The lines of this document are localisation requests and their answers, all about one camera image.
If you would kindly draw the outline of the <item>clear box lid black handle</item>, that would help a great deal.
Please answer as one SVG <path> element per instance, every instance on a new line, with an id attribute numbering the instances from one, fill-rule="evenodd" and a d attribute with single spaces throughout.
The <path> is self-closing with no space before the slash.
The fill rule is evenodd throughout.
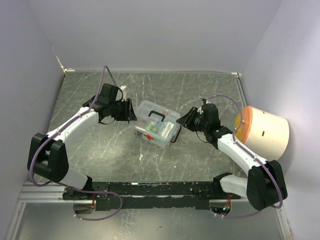
<path id="1" fill-rule="evenodd" d="M 154 122 L 159 126 L 157 133 L 163 128 L 165 122 L 171 122 L 175 126 L 176 120 L 181 117 L 178 112 L 149 100 L 143 100 L 134 108 L 134 113 L 137 121 L 130 122 L 132 128 L 146 131 L 146 125 Z"/>

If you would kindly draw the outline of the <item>clear first aid box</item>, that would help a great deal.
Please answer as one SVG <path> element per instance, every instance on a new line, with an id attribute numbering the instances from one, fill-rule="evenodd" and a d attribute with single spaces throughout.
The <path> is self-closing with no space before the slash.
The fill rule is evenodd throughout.
<path id="1" fill-rule="evenodd" d="M 160 136 L 160 132 L 162 129 L 157 132 L 157 133 L 153 133 L 150 132 L 148 130 L 142 130 L 142 129 L 136 129 L 136 128 L 132 128 L 133 132 L 138 136 L 141 137 L 142 139 L 151 142 L 152 144 L 155 144 L 163 149 L 165 149 L 166 147 L 168 147 L 170 144 L 174 144 L 179 135 L 180 132 L 182 130 L 182 127 L 176 123 L 176 125 L 174 126 L 174 128 L 171 130 L 170 134 L 168 135 L 167 138 L 163 138 Z"/>

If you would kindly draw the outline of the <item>white plaster packet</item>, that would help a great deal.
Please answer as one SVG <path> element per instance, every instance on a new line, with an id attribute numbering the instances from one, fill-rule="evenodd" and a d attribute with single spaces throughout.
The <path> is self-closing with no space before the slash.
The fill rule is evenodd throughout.
<path id="1" fill-rule="evenodd" d="M 159 135 L 162 138 L 167 138 L 168 135 L 170 134 L 170 132 L 172 131 L 172 129 L 174 128 L 175 124 L 170 122 L 170 121 L 166 121 L 164 123 L 163 129 L 161 130 L 161 132 L 159 133 Z"/>

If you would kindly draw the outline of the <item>small green packet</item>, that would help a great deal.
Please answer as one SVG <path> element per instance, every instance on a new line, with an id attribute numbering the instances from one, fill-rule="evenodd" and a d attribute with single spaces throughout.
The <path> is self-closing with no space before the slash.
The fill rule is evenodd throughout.
<path id="1" fill-rule="evenodd" d="M 159 130 L 159 126 L 155 122 L 151 122 L 145 126 L 145 129 L 149 132 L 156 134 Z"/>

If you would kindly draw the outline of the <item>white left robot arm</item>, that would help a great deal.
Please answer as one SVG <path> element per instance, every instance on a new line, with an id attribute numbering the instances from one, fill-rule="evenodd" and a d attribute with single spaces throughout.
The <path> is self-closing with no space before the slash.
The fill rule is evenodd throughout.
<path id="1" fill-rule="evenodd" d="M 115 121 L 136 121 L 132 101 L 127 98 L 126 85 L 105 83 L 97 95 L 86 101 L 79 111 L 56 129 L 35 134 L 31 139 L 27 169 L 31 181 L 39 175 L 49 182 L 75 189 L 81 199 L 89 199 L 94 192 L 92 178 L 72 169 L 68 149 L 81 135 L 106 117 Z"/>

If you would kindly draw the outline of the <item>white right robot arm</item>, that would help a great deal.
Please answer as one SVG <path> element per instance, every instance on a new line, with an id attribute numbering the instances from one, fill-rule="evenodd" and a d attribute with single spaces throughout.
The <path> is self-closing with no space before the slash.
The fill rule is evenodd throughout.
<path id="1" fill-rule="evenodd" d="M 204 133 L 209 144 L 229 156 L 245 172 L 245 178 L 231 173 L 216 176 L 212 186 L 216 198 L 235 194 L 247 198 L 257 211 L 282 207 L 288 192 L 280 163 L 259 156 L 237 140 L 229 128 L 221 125 L 215 104 L 205 103 L 201 111 L 192 107 L 176 122 L 192 132 Z"/>

